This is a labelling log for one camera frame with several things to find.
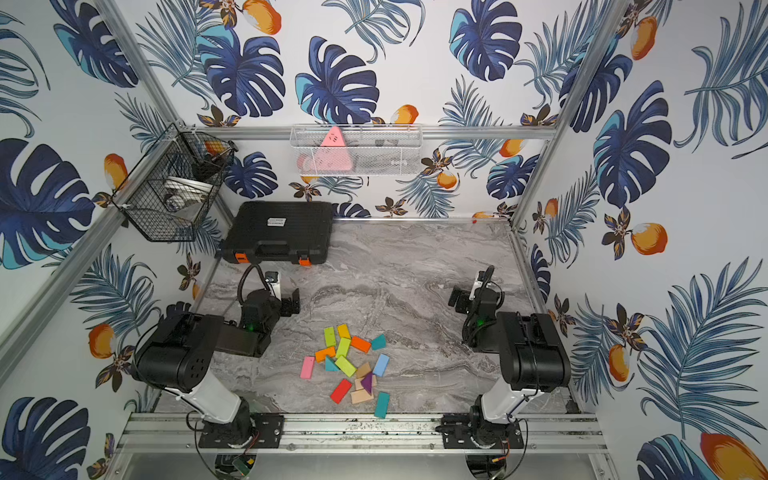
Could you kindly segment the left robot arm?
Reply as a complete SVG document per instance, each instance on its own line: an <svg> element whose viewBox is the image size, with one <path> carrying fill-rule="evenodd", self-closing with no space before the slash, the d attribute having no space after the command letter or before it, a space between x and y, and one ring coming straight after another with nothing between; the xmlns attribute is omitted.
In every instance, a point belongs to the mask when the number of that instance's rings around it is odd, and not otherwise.
<svg viewBox="0 0 768 480"><path fill-rule="evenodd" d="M238 322L217 315L175 310L161 320L137 348L133 377L173 395L199 414L186 420L195 445L203 449L276 448L284 417L258 414L210 370L216 352L260 358L282 318L301 312L300 290L281 297L280 274L250 265L236 290Z"/></svg>

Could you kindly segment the yellow block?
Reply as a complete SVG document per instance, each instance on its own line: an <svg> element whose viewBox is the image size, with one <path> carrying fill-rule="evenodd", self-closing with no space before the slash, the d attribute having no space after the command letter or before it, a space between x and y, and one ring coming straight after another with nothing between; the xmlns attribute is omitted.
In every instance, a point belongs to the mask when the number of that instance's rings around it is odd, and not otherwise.
<svg viewBox="0 0 768 480"><path fill-rule="evenodd" d="M351 338L349 328L346 324L339 325L337 330L340 338L343 338L343 339Z"/></svg>

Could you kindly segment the orange block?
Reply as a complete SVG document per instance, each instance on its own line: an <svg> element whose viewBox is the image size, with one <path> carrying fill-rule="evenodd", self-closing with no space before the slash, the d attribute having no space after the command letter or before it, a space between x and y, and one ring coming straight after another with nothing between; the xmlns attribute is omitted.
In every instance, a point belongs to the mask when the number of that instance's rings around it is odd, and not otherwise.
<svg viewBox="0 0 768 480"><path fill-rule="evenodd" d="M326 347L315 353L315 361L323 363L327 358L333 359L336 356L336 348L334 346Z"/></svg>
<svg viewBox="0 0 768 480"><path fill-rule="evenodd" d="M351 338L350 346L363 353L369 353L372 348L372 344L369 341L364 340L358 336L353 336Z"/></svg>

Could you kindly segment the lime green block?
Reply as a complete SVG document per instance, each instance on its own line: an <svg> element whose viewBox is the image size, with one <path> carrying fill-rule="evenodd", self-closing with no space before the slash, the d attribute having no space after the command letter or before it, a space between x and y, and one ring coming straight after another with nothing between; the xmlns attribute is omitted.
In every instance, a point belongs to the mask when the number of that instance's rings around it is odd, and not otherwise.
<svg viewBox="0 0 768 480"><path fill-rule="evenodd" d="M345 356L338 356L334 361L335 366L347 377L354 378L357 367L353 365Z"/></svg>

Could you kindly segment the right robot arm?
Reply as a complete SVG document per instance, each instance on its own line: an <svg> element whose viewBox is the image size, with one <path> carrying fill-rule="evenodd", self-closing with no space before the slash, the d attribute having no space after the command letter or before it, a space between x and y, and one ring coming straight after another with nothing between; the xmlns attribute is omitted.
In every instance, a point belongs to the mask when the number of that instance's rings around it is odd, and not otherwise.
<svg viewBox="0 0 768 480"><path fill-rule="evenodd" d="M535 398L565 387L571 365L554 325L543 314L504 311L506 295L494 266L478 273L469 290L455 287L448 305L465 316L462 343L474 353L498 356L500 376L467 413L445 414L436 431L446 449L521 449L520 411Z"/></svg>

